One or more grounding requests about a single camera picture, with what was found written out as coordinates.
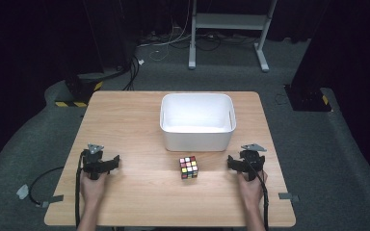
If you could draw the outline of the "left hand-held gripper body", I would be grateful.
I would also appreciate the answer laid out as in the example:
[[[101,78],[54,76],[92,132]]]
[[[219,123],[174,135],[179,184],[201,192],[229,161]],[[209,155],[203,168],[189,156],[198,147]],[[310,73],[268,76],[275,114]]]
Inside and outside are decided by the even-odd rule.
[[[89,174],[91,180],[97,180],[101,173],[110,173],[102,164],[103,149],[103,145],[89,143],[84,150],[83,170]]]

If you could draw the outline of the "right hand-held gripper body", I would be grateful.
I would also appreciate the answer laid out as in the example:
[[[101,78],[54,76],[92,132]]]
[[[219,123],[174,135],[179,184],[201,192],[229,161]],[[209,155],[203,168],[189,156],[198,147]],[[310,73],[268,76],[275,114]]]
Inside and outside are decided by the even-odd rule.
[[[242,172],[246,172],[250,181],[256,178],[257,172],[263,169],[265,157],[260,152],[266,152],[267,149],[259,144],[242,145],[240,158],[242,159]]]

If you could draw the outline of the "multicoloured puzzle cube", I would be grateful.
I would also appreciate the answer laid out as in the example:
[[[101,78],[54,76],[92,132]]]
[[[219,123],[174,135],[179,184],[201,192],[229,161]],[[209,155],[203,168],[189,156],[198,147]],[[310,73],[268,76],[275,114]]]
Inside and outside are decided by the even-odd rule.
[[[195,156],[179,159],[182,179],[192,179],[198,176],[198,163]]]

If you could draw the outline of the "white plastic bin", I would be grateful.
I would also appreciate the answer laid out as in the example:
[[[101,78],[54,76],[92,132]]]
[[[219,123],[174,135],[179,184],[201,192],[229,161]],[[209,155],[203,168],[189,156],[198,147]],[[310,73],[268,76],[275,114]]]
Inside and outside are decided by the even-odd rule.
[[[169,93],[161,101],[160,128],[169,151],[224,151],[236,128],[232,99],[224,93]]]

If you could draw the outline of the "person's left hand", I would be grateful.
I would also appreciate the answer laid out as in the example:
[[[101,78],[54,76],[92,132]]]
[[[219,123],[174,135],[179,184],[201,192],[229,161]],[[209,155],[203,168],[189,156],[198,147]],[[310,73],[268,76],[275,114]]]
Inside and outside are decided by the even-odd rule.
[[[80,190],[86,206],[98,206],[105,192],[107,175],[101,173],[97,180],[92,180],[87,172],[81,174]]]

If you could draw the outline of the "person's right hand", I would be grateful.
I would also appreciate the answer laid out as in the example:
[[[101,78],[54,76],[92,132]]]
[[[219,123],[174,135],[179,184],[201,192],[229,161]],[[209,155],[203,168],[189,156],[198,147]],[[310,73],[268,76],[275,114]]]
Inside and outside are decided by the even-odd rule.
[[[248,211],[257,210],[260,200],[263,196],[262,183],[267,180],[267,173],[261,171],[262,177],[248,181],[242,172],[237,173],[239,192],[243,201],[244,207]]]

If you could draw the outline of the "grey tape strip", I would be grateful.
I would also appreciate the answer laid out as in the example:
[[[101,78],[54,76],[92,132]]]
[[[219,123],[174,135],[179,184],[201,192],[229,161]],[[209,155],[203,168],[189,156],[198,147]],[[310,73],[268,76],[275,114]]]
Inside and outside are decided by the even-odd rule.
[[[279,199],[290,200],[292,203],[300,201],[300,198],[299,198],[298,195],[292,194],[290,192],[279,192],[278,193],[278,198]]]
[[[54,196],[51,196],[50,198],[48,198],[47,200],[42,201],[40,206],[41,206],[41,208],[47,208],[50,204],[61,202],[63,200],[64,200],[64,195],[63,194],[54,195]]]

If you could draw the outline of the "black base with striped tape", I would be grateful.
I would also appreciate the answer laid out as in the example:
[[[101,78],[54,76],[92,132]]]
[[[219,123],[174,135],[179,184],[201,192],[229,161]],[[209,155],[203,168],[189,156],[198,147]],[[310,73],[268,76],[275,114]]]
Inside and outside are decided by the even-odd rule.
[[[101,80],[81,79],[77,75],[65,78],[56,99],[57,107],[87,107],[93,94],[100,90]]]

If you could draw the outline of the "black base with yellow mark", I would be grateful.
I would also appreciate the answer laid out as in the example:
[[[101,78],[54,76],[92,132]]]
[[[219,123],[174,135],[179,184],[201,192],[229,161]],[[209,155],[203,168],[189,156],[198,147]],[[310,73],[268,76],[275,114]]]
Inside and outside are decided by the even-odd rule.
[[[284,90],[294,111],[330,112],[331,106],[327,97],[320,91],[305,91],[285,85]]]

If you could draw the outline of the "white metal stand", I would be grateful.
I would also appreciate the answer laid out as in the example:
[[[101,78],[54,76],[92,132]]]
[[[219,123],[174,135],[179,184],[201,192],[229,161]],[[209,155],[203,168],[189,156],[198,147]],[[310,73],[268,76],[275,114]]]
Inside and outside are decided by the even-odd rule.
[[[188,68],[197,67],[197,29],[227,29],[227,30],[249,30],[260,31],[259,42],[253,45],[260,68],[263,72],[270,70],[266,61],[263,46],[273,19],[278,0],[270,0],[270,7],[266,14],[229,14],[229,13],[199,13],[198,0],[192,3],[192,25],[191,40],[189,45]]]

